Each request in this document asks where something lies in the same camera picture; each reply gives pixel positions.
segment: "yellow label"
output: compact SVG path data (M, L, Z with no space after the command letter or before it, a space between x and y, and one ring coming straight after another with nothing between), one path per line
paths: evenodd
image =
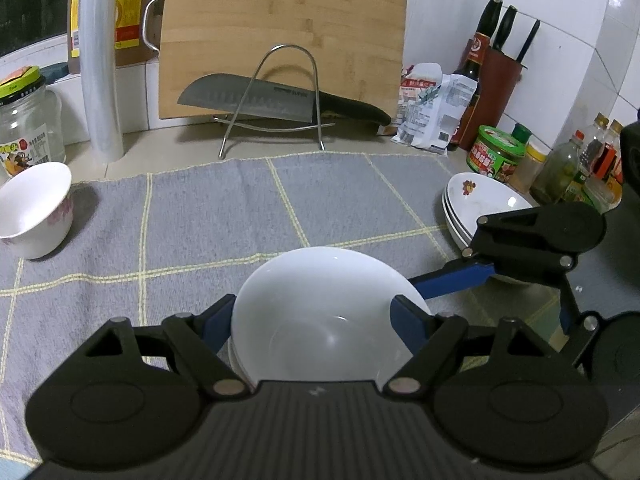
M80 0L71 0L71 57L80 56L79 3ZM116 0L116 30L114 34L116 50L140 44L141 15L142 0Z

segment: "cutting board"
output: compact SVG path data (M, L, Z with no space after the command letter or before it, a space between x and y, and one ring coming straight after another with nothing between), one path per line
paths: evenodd
M179 105L178 97L210 73L252 76L279 43L311 51L322 91L375 105L394 117L405 13L406 0L165 0L160 117L212 113ZM313 88L308 57L293 49L273 54L258 77Z

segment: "checkered cloth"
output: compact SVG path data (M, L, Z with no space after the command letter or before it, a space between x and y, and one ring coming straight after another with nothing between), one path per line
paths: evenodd
M153 325L199 314L300 247L350 248L407 277L460 257L440 203L451 175L433 155L322 152L74 186L74 224L60 248L39 261L0 253L0 478L38 463L25 403L110 317ZM555 294L490 281L428 305L473 324L519 316L549 338Z

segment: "ribbed black surface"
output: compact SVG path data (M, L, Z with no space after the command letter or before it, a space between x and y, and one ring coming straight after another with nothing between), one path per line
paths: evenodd
M248 400L213 408L180 449L111 473L51 463L30 480L471 480L602 479L592 466L517 474L452 448L416 404L379 396L372 383L264 383Z

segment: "bottle neck label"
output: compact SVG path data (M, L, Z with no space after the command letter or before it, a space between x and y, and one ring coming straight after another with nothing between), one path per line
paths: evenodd
M469 54L466 58L482 65L482 62L484 61L484 54L489 47L490 40L491 38L488 36L485 36L480 32L476 32L473 43L471 44L471 49L469 50Z

